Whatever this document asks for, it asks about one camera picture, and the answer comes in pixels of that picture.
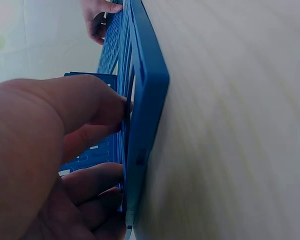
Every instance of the wall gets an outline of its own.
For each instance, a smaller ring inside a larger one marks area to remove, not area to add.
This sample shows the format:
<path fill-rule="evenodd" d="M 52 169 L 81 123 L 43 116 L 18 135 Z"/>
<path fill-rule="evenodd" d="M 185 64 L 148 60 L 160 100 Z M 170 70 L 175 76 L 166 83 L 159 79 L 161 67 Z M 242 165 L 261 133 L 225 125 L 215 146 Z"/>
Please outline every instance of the wall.
<path fill-rule="evenodd" d="M 101 50 L 78 0 L 0 0 L 0 82 L 95 72 Z"/>

